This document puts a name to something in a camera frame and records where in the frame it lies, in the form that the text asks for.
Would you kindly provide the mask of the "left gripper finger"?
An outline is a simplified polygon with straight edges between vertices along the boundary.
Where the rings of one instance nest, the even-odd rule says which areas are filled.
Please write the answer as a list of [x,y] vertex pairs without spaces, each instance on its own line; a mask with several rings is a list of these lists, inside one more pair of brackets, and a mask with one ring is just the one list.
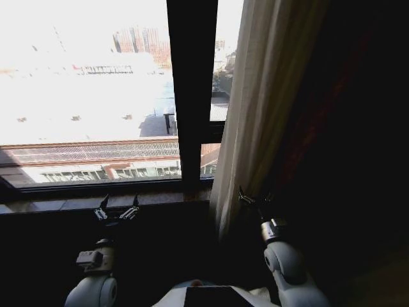
[[107,208],[107,204],[109,201],[109,195],[107,194],[103,200],[100,202],[99,207],[97,207],[96,209],[94,209],[94,214],[96,216],[96,218],[99,221],[103,221],[106,220],[108,218],[107,213],[105,212],[105,209]]
[[138,194],[135,194],[132,205],[124,211],[119,218],[121,220],[131,220],[135,217],[135,215],[139,211],[139,200],[138,200]]

